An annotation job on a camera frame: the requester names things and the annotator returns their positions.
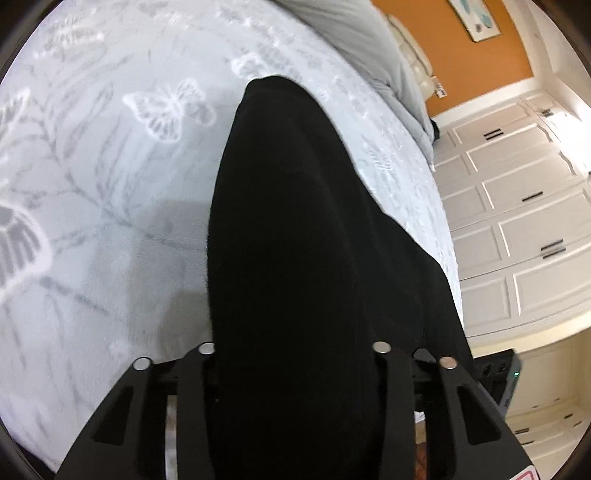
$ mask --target power outlet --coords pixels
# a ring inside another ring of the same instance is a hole
[[[443,85],[441,84],[441,82],[439,81],[439,79],[435,76],[431,77],[433,82],[435,83],[435,94],[439,97],[439,98],[444,98],[447,96],[447,92],[445,90],[445,88],[443,88]]]

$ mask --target black device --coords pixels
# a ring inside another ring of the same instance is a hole
[[[504,350],[474,359],[479,382],[499,406],[503,416],[506,416],[513,399],[521,365],[514,350]]]
[[[56,480],[164,480],[169,395],[177,396],[180,480],[214,480],[207,435],[214,350],[204,343],[176,361],[137,359],[85,425]],[[414,410],[427,418],[429,479],[509,480],[532,469],[501,413],[455,359],[436,362],[424,350],[410,358],[385,342],[374,350],[386,385],[380,480],[414,477]]]

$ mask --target black pants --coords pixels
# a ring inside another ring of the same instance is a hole
[[[440,266],[380,210],[327,116],[287,79],[246,88],[207,257],[220,478],[375,478],[376,340],[473,372]]]

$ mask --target bed headboard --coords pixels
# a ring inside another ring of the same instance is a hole
[[[393,15],[386,15],[383,12],[382,15],[388,22],[392,35],[394,35],[402,54],[408,60],[408,63],[414,72],[414,76],[417,79],[418,87],[423,94],[423,98],[427,100],[435,94],[435,82],[431,78],[433,76],[431,62],[429,62],[426,53],[415,40],[413,35],[398,18]]]

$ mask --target white trim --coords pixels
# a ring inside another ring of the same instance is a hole
[[[586,312],[539,332],[527,334],[516,328],[515,330],[517,331],[514,332],[513,336],[511,336],[512,332],[510,330],[503,332],[505,334],[504,339],[493,338],[487,341],[487,337],[495,336],[482,335],[480,337],[469,338],[468,343],[472,350],[472,355],[475,357],[501,352],[510,348],[514,349],[517,353],[522,353],[564,340],[590,327],[591,312]]]
[[[540,81],[537,78],[532,77],[529,79],[520,80],[519,82],[512,83],[511,85],[507,85],[506,87],[502,87],[497,90],[493,90],[492,92],[457,105],[454,108],[450,108],[445,112],[435,115],[433,120],[437,122],[439,128],[444,128],[453,122],[480,112],[485,108],[505,102],[506,100],[518,97],[519,95],[523,95],[524,93],[530,92],[532,90],[538,90],[540,87]]]

